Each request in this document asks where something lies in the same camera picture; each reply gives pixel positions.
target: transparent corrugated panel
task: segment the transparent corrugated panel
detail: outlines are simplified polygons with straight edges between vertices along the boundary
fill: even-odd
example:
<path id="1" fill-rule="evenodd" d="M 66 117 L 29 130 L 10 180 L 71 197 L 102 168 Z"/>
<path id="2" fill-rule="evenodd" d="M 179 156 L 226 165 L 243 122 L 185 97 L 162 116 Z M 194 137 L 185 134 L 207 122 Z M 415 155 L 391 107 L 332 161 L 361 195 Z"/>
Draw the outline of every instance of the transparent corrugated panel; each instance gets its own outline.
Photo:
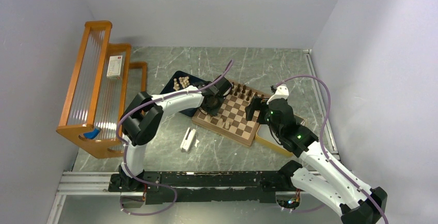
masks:
<path id="1" fill-rule="evenodd" d="M 103 30 L 91 31 L 88 36 L 67 125 L 83 124 L 87 120 L 104 35 L 105 31 Z"/>
<path id="2" fill-rule="evenodd" d="M 120 53 L 123 56 L 123 65 L 126 53 Z M 96 139 L 114 139 L 116 138 L 116 125 L 119 116 L 120 93 L 122 90 L 123 70 L 120 79 L 107 78 L 108 60 L 103 67 L 102 82 L 100 85 L 99 100 L 97 103 L 96 117 L 94 125 L 101 128 L 102 131 Z"/>

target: gray wall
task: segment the gray wall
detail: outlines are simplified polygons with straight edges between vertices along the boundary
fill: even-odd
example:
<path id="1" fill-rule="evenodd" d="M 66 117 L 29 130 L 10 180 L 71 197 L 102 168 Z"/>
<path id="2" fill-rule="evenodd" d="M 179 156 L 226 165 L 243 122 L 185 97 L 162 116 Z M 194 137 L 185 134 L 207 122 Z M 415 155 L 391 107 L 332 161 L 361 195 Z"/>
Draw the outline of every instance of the gray wall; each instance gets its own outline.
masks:
<path id="1" fill-rule="evenodd" d="M 339 0 L 313 48 L 342 160 L 390 223 L 438 219 L 437 20 L 438 0 Z"/>
<path id="2" fill-rule="evenodd" d="M 88 20 L 83 0 L 0 0 L 1 223 L 45 223 L 72 165 L 55 130 Z"/>
<path id="3" fill-rule="evenodd" d="M 337 0 L 86 0 L 133 45 L 309 49 Z"/>

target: dark chessboard square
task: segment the dark chessboard square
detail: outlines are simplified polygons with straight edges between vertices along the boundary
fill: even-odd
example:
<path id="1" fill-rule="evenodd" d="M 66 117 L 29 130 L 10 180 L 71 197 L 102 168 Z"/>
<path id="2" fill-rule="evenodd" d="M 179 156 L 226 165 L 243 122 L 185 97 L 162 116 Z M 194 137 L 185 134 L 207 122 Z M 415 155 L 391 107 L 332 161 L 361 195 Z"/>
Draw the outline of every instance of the dark chessboard square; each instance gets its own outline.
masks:
<path id="1" fill-rule="evenodd" d="M 245 127 L 245 131 L 248 132 L 248 133 L 251 133 L 252 130 L 253 130 L 253 128 L 250 127 L 250 126 L 246 126 Z"/>
<path id="2" fill-rule="evenodd" d="M 243 130 L 241 130 L 241 129 L 236 130 L 236 135 L 242 135 L 242 134 L 243 134 Z"/>

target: wooden frame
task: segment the wooden frame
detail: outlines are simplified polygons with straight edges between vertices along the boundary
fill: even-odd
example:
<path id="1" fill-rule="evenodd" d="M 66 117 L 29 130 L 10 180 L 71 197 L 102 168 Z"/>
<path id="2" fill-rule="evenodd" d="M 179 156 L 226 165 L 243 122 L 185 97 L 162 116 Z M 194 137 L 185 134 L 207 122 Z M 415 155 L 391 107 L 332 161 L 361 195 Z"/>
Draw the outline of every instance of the wooden frame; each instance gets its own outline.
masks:
<path id="1" fill-rule="evenodd" d="M 111 139 L 87 139 L 83 136 L 84 133 L 91 132 L 95 129 L 94 122 L 96 117 L 96 110 L 100 95 L 100 88 L 102 82 L 102 74 L 105 73 L 104 65 L 109 57 L 112 55 L 119 55 L 120 53 L 125 53 L 123 75 L 120 91 L 120 104 L 118 108 L 118 119 L 111 120 L 112 122 L 117 122 L 121 115 L 123 114 L 126 90 L 128 85 L 128 75 L 129 69 L 141 68 L 142 71 L 142 88 L 141 91 L 146 90 L 146 79 L 147 79 L 147 64 L 146 62 L 134 62 L 130 63 L 131 56 L 131 45 L 127 43 L 122 44 L 111 44 L 110 32 L 112 28 L 112 23 L 110 21 L 90 21 L 85 23 L 85 30 L 82 36 L 82 42 L 79 48 L 79 52 L 76 58 L 76 64 L 73 69 L 73 73 L 70 80 L 70 85 L 67 91 L 66 100 L 64 102 L 64 107 L 62 109 L 61 118 L 59 121 L 59 126 L 56 129 L 63 137 L 67 138 L 80 148 L 87 151 L 89 154 L 96 158 L 110 158 L 110 157 L 120 157 L 122 156 L 122 151 L 115 151 L 110 149 L 110 147 L 120 145 L 120 141 L 116 137 Z M 96 36 L 96 31 L 105 31 L 103 39 Z M 76 86 L 80 77 L 80 71 L 83 64 L 83 59 L 85 51 L 87 49 L 88 39 L 92 37 L 93 41 L 100 44 L 100 54 L 97 62 L 96 76 L 94 78 L 91 100 L 87 110 L 86 121 L 82 124 L 68 125 L 70 111 L 72 111 L 72 103 L 74 95 L 76 94 Z"/>

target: tabletop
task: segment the tabletop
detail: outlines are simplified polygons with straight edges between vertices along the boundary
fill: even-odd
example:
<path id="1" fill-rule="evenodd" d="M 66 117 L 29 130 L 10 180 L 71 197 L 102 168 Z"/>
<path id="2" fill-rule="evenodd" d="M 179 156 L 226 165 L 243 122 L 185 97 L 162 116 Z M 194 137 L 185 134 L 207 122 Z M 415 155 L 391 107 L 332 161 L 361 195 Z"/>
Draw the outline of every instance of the tabletop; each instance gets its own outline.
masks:
<path id="1" fill-rule="evenodd" d="M 148 63 L 147 92 L 159 94 L 176 71 L 184 71 L 212 81 L 221 74 L 230 59 L 234 65 L 226 78 L 262 92 L 292 75 L 311 74 L 309 61 L 302 50 L 228 47 L 134 47 L 131 61 Z M 140 90 L 140 72 L 130 72 L 127 105 Z M 323 113 L 312 79 L 300 78 L 286 83 L 288 102 L 294 113 L 306 120 L 306 126 L 319 134 Z M 180 145 L 188 127 L 197 130 L 197 146 L 181 152 Z M 333 150 L 332 135 L 327 132 L 324 144 Z M 82 149 L 73 171 L 117 171 L 121 158 L 96 159 Z M 239 171 L 278 170 L 290 157 L 254 142 L 250 148 L 220 136 L 176 113 L 162 120 L 155 139 L 147 144 L 144 168 L 147 171 Z"/>

